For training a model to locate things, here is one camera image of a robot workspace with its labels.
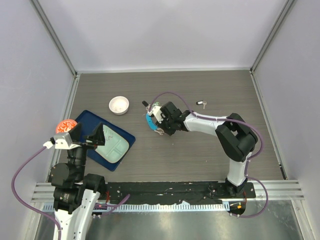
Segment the blue keyring with keys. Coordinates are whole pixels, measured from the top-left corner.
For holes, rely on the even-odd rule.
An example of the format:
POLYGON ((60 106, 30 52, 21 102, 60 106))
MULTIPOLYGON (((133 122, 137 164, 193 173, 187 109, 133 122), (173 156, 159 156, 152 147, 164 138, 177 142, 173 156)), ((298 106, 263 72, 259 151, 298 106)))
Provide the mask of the blue keyring with keys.
MULTIPOLYGON (((148 104, 146 101, 142 101, 142 104, 145 106, 146 108, 146 111, 148 112, 149 111, 149 108, 150 108, 150 104, 148 104)), ((148 113, 145 115, 145 118, 146 118, 146 122, 148 124, 148 126, 150 127, 151 130, 153 130, 154 132, 158 133, 159 135, 163 136, 164 135, 164 131, 161 129, 161 128, 158 128, 153 120, 152 120, 152 117, 148 115, 148 113)))

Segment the black tagged key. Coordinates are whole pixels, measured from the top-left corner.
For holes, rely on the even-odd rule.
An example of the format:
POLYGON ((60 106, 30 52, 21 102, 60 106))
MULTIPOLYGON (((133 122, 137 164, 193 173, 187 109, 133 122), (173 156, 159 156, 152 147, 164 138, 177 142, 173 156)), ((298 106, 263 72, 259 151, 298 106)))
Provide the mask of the black tagged key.
POLYGON ((206 105, 207 105, 207 102, 204 101, 204 100, 200 100, 200 101, 197 101, 197 102, 196 102, 196 105, 202 106, 202 108, 205 109, 205 108, 206 108, 206 105))

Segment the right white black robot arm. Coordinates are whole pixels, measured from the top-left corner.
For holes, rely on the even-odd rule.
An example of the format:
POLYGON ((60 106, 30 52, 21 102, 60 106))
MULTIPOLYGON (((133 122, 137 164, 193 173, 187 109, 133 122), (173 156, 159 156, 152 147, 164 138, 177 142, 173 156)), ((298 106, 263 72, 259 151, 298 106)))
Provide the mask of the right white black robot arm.
POLYGON ((258 142, 257 135, 245 125, 240 115, 214 117, 191 110, 182 112, 171 101, 155 105, 148 110, 155 125, 171 136, 176 131, 200 132, 218 138, 229 158, 229 170, 225 179, 226 193, 233 198, 245 190, 248 181, 248 160, 258 142))

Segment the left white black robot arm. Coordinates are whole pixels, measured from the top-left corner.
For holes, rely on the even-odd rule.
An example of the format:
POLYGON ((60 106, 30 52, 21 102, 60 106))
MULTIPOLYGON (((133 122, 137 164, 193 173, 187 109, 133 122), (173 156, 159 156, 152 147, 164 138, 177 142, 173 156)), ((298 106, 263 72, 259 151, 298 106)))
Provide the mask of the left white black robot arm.
POLYGON ((85 174, 87 152, 105 144, 103 124, 98 124, 90 135, 81 134, 82 124, 78 123, 45 144, 47 148, 66 150, 68 159, 54 165, 49 174, 54 187, 55 240, 84 240, 95 203, 107 192, 103 176, 85 174))

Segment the dark blue tray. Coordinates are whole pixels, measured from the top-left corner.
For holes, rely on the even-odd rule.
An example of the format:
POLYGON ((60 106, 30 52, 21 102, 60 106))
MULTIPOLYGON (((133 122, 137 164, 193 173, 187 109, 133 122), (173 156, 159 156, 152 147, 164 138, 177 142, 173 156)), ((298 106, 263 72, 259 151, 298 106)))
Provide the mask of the dark blue tray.
POLYGON ((132 134, 88 110, 84 110, 75 121, 82 124, 81 142, 85 141, 84 136, 92 134, 99 124, 103 124, 105 144, 99 145, 95 150, 88 150, 87 157, 111 172, 116 170, 136 141, 132 134))

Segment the orange patterned bowl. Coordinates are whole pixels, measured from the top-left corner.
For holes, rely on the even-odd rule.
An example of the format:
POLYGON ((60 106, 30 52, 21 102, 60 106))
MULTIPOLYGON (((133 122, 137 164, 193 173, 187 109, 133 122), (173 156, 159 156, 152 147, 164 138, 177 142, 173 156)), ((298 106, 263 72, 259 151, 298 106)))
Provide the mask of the orange patterned bowl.
POLYGON ((55 129, 55 133, 66 133, 73 129, 78 123, 73 119, 65 119, 61 121, 55 129))

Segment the pale green divided plate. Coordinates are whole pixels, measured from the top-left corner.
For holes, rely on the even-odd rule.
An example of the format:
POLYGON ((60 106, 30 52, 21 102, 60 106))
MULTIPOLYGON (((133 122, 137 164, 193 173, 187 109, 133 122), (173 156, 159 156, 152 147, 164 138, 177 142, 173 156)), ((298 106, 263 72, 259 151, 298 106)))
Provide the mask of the pale green divided plate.
POLYGON ((96 152, 107 162, 115 164, 129 150, 129 143, 122 136, 106 125, 103 125, 105 144, 99 145, 96 152))

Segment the white round bowl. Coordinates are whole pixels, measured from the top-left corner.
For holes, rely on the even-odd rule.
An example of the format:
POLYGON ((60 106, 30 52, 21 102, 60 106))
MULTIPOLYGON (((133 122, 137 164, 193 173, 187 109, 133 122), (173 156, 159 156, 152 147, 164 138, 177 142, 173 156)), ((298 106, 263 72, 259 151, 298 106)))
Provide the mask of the white round bowl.
POLYGON ((129 106, 129 100, 124 96, 115 96, 108 104, 109 110, 115 115, 124 115, 129 110, 129 106))

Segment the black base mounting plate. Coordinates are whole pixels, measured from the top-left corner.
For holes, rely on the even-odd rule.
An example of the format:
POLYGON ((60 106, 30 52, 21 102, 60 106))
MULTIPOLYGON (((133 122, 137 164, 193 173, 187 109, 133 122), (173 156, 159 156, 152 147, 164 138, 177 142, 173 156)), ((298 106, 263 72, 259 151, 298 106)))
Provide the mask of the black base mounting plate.
POLYGON ((127 195, 129 205, 179 205, 183 201, 197 205, 254 199, 256 192, 251 182, 235 188, 223 181, 108 182, 100 199, 118 204, 127 195))

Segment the aluminium frame rail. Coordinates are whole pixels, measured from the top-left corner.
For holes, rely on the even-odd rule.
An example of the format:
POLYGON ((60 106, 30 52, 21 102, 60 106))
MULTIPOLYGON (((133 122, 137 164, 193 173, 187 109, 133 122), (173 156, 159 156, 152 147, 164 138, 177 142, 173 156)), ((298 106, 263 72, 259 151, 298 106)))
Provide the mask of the aluminium frame rail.
MULTIPOLYGON (((298 180, 263 180, 269 200, 304 200, 298 180)), ((55 188, 50 183, 37 183, 31 197, 32 203, 51 203, 55 188)))

